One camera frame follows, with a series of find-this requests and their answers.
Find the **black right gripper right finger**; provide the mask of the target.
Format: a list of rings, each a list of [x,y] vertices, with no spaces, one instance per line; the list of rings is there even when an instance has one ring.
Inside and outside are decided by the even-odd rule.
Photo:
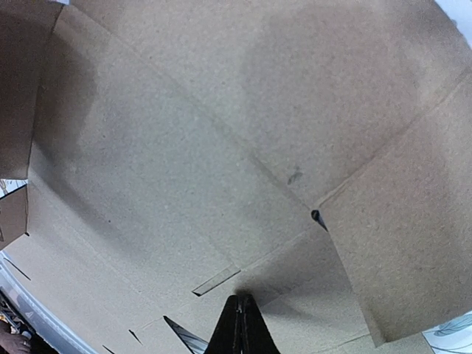
[[[280,354],[259,307],[251,294],[240,298],[241,305],[241,346],[246,354]]]

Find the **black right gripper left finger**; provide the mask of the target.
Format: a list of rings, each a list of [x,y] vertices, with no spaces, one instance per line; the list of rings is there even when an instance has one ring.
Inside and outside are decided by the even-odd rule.
[[[240,352],[239,298],[226,300],[218,323],[208,344],[208,354],[237,354]]]

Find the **brown cardboard box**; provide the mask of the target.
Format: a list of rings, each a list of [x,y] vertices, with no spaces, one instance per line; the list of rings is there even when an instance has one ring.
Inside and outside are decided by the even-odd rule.
[[[471,312],[471,46],[435,1],[3,1],[1,252],[95,353],[433,353]]]

